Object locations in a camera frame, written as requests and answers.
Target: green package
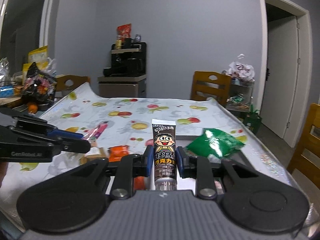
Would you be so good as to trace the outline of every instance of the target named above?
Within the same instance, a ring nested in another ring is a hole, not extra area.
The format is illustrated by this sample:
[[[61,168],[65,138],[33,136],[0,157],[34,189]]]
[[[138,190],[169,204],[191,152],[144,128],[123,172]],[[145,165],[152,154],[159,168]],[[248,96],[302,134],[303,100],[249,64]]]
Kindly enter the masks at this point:
[[[196,155],[208,157],[210,154],[218,158],[226,157],[241,149],[244,144],[232,135],[218,130],[205,129],[204,133],[187,146]]]

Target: wooden chair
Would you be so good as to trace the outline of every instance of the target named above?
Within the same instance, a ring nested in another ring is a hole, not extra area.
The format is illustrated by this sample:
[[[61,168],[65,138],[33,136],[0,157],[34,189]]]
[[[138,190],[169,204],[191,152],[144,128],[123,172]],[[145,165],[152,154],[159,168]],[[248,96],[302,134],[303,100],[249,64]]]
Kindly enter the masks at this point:
[[[73,82],[72,85],[68,86],[66,84],[67,81],[71,80]],[[77,87],[81,86],[82,84],[89,82],[90,77],[80,77],[80,76],[73,76],[73,75],[65,75],[57,77],[57,92],[62,91],[71,91],[75,90]]]
[[[302,155],[304,149],[307,149],[320,157],[320,139],[310,133],[313,126],[320,127],[320,105],[315,103],[310,106],[303,132],[287,170],[290,173],[294,169],[299,170],[320,188],[320,168]]]
[[[217,79],[212,80],[209,78],[210,76],[216,76]],[[227,75],[210,71],[195,71],[193,74],[190,99],[194,101],[205,101],[207,97],[197,94],[197,92],[201,92],[209,94],[209,96],[217,96],[219,104],[225,106],[229,96],[230,82],[231,77]],[[216,84],[218,85],[218,88],[208,86],[205,83]]]

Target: white door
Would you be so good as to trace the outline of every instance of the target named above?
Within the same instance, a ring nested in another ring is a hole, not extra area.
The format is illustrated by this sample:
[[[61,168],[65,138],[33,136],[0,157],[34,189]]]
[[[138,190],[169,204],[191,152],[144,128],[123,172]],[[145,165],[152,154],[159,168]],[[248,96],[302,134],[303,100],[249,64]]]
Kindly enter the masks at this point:
[[[284,137],[291,114],[298,70],[298,30],[295,16],[268,23],[268,64],[261,107],[262,123]]]

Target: cartoon boy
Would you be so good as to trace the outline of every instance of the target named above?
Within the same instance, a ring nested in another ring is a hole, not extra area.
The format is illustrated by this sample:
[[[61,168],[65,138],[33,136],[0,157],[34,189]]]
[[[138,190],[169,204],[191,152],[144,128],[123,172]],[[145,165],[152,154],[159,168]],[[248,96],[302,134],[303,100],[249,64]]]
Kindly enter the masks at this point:
[[[159,152],[161,150],[169,150],[174,152],[174,137],[170,133],[159,133],[155,137],[154,143],[157,145],[156,151]]]

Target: fruit pattern tablecloth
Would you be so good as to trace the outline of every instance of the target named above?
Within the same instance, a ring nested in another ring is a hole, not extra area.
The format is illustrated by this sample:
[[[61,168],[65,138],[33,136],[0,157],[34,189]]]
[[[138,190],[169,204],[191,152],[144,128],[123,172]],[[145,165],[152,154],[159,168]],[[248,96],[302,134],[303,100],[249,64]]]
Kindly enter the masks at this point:
[[[175,121],[177,135],[200,135],[203,128],[217,128],[245,143],[242,152],[256,170],[290,184],[285,169],[268,149],[214,99],[197,102],[157,98],[101,98],[85,83],[56,103],[41,118],[59,129],[82,134],[105,123],[107,128],[97,140],[99,147],[107,151],[112,146],[128,145],[131,153],[140,154],[148,144],[152,144],[153,118]],[[62,152],[51,163],[10,163],[0,189],[0,209],[21,228],[15,208],[19,195],[36,183],[77,167],[79,159],[78,154]],[[194,190],[194,181],[184,182],[183,188]]]

